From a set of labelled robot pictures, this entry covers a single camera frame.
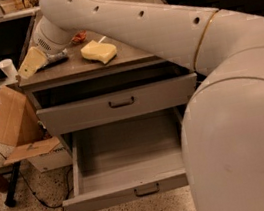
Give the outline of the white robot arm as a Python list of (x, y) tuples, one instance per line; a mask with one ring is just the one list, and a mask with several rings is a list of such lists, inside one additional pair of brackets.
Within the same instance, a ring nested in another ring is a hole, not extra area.
[(197, 211), (264, 211), (264, 17), (115, 0), (39, 0), (34, 34), (57, 53), (90, 30), (205, 76), (184, 114)]

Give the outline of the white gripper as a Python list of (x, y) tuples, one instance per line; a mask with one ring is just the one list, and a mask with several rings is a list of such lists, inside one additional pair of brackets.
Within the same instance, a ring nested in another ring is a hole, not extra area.
[(24, 79), (32, 77), (48, 62), (46, 54), (53, 55), (62, 52), (71, 41), (73, 33), (62, 30), (43, 16), (38, 21), (32, 37), (38, 48), (31, 47), (29, 49), (18, 70), (19, 76)]

